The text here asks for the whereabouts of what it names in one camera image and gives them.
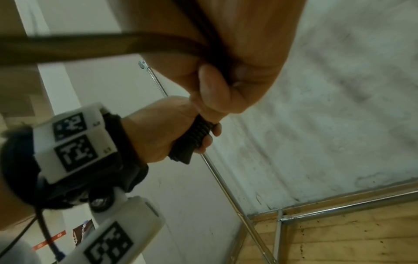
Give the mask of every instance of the hand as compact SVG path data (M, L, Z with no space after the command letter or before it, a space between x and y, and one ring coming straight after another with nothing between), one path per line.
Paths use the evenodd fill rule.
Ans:
M123 30L205 39L171 0L108 0ZM305 0L197 0L236 60L228 85L212 65L181 54L142 54L190 93L199 113L219 122L241 113L271 87L284 65Z
M168 156L174 142L191 127L198 114L188 98L172 96L123 118L122 125L141 161L158 162ZM212 129L216 137L221 132L220 124ZM212 141L207 135L195 152L204 153Z

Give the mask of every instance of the rubber grip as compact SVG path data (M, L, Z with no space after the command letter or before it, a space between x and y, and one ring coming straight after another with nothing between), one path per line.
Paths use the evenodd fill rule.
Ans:
M198 115L189 130L174 143L169 153L170 159L189 164L193 152L202 145L203 138L209 134L212 127L212 123Z

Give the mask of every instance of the wire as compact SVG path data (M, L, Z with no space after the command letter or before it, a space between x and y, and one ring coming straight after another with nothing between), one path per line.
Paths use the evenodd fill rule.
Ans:
M49 233L47 224L45 223L45 219L44 216L42 214L42 210L39 207L35 207L35 214L36 217L38 218L38 224L39 224L39 228L42 232L42 234L45 237L45 240L47 241L47 244L49 246L49 248L51 249L52 253L55 255L55 259L59 262L62 261L65 257L65 254L62 253L57 245L52 241L51 238L51 234Z
M1 251L0 253L0 259L7 253L9 252L10 249L12 249L12 247L14 245L16 245L16 243L19 241L19 239L22 238L22 236L26 233L26 231L28 231L28 229L35 223L35 221L37 220L37 216L35 216L28 224L27 226L20 232L20 234L17 235L17 237L5 248Z

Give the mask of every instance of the black handle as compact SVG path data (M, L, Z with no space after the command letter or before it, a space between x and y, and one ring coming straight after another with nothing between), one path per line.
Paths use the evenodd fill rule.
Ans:
M202 145L203 138L209 134L213 124L198 115L189 130L186 131L171 148L170 159L189 164L195 149Z

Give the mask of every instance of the wooden floor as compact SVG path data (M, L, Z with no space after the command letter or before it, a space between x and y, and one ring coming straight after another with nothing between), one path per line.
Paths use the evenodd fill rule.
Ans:
M270 250L276 221L256 224ZM283 226L281 264L418 263L418 202ZM246 237L237 264L264 264Z

